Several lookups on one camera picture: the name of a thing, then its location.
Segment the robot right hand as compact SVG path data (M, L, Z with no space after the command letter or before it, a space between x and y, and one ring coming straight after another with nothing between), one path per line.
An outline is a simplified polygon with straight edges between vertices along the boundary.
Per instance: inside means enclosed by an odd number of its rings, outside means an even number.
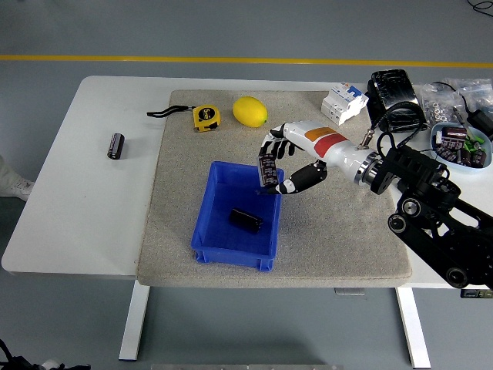
M315 161L280 180L275 161L285 154L292 156L296 148L311 155ZM284 123L269 131L260 148L257 168L265 193L292 194L324 181L327 170L332 167L362 185L367 182L365 173L375 160L373 150L358 148L334 129L315 121L298 121Z

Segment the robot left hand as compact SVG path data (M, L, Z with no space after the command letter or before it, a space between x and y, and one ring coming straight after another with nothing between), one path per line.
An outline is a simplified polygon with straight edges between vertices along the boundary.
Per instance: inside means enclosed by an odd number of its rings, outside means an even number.
M67 366L63 362L58 362L55 359L49 359L43 362L39 369L41 370L91 370L91 365L73 365Z

